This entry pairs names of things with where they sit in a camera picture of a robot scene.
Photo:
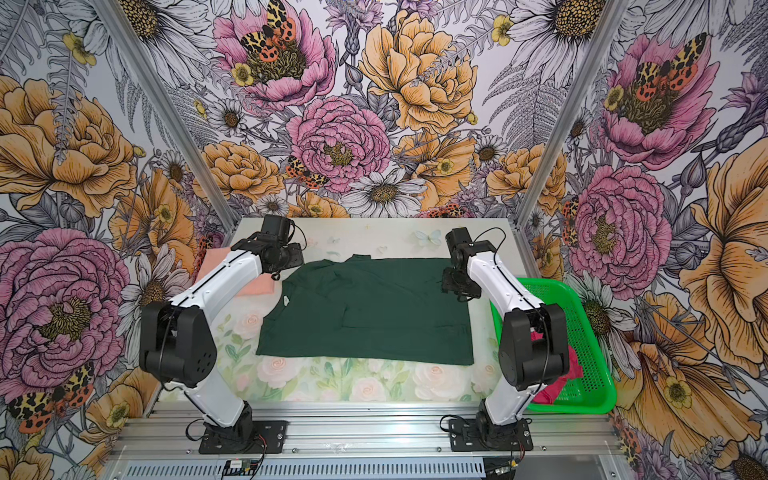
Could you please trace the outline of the dark green t-shirt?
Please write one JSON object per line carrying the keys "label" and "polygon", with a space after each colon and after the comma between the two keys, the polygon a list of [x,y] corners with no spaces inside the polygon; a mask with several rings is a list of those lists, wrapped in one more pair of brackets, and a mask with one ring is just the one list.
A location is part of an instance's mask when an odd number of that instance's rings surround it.
{"label": "dark green t-shirt", "polygon": [[257,353],[470,366],[468,306],[441,288],[449,265],[367,255],[307,263],[283,280]]}

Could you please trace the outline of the green plastic laundry basket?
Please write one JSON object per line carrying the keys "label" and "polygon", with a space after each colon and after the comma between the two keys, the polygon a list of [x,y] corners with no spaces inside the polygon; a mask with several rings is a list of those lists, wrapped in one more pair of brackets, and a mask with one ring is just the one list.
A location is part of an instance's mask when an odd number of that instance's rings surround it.
{"label": "green plastic laundry basket", "polygon": [[[616,390],[596,337],[576,293],[562,282],[544,279],[519,280],[524,287],[546,304],[556,304],[566,316],[568,345],[576,351],[583,367],[582,378],[569,380],[551,405],[532,403],[525,410],[544,413],[601,415],[616,404]],[[498,340],[501,316],[494,316]]]}

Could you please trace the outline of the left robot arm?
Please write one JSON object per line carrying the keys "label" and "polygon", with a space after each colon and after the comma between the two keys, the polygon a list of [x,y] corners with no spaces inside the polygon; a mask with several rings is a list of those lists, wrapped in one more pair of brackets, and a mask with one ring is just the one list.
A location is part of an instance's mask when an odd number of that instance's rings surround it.
{"label": "left robot arm", "polygon": [[267,215],[261,229],[236,242],[202,279],[168,300],[141,309],[139,366],[169,384],[201,413],[202,454],[241,454],[262,441],[247,401],[217,369],[218,348],[210,322],[247,284],[263,274],[277,280],[304,263],[293,240],[294,222]]}

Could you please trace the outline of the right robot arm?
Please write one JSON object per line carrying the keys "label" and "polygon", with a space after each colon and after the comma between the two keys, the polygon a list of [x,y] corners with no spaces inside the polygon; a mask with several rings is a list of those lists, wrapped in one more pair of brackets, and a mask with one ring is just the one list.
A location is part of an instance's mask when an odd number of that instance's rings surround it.
{"label": "right robot arm", "polygon": [[451,266],[442,290],[467,302],[487,296],[501,316],[498,363],[501,377],[475,420],[449,429],[458,447],[486,451],[526,450],[524,412],[537,395],[570,371],[567,322],[556,304],[546,304],[515,278],[489,241],[455,228],[446,234]]}

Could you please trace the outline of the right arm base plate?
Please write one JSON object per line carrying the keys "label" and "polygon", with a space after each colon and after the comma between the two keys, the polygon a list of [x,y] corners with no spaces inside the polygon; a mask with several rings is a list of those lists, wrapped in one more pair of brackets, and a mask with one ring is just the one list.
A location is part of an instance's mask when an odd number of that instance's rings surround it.
{"label": "right arm base plate", "polygon": [[478,425],[475,419],[446,416],[440,421],[440,429],[449,435],[453,452],[530,452],[534,448],[529,421],[498,426]]}

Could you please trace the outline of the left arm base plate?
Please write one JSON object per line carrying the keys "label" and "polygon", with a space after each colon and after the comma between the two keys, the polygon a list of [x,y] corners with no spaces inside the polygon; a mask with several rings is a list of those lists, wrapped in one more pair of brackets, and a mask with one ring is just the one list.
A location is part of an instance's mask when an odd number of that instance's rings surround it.
{"label": "left arm base plate", "polygon": [[207,425],[198,452],[202,455],[279,454],[286,439],[287,421],[252,421],[249,426]]}

